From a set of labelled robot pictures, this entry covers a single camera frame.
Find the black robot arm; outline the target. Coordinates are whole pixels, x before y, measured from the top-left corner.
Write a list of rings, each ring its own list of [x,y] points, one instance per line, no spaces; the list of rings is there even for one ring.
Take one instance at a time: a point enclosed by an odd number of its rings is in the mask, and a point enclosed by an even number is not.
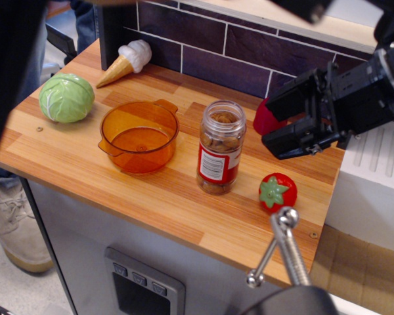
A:
[[[46,1],[0,1],[0,138],[11,110],[41,84],[47,42]],[[333,57],[333,44],[199,9],[178,1],[123,1],[101,6],[72,1],[77,49],[95,41],[104,63],[120,46],[136,39],[150,44],[152,63],[261,97],[278,121],[300,114],[313,87],[295,88],[305,73],[318,77],[317,89],[333,94],[323,114],[335,113],[336,133],[363,133],[394,121],[394,1],[379,1],[384,11],[374,36],[391,75],[367,82],[364,63]]]

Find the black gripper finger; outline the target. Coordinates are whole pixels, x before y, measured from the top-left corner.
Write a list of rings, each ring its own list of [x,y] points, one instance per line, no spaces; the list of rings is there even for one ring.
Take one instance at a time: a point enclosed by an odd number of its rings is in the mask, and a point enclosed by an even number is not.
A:
[[[318,118],[318,69],[310,70],[285,83],[266,103],[278,121],[304,113]]]
[[[263,145],[277,159],[290,159],[318,151],[317,123],[303,118],[262,136]]]

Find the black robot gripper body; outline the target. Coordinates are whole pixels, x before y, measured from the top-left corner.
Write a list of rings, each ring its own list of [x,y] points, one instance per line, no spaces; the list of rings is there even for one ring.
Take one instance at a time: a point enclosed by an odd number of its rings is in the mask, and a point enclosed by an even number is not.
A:
[[[394,49],[378,49],[368,62],[333,77],[326,92],[332,124],[310,145],[311,154],[394,121]]]

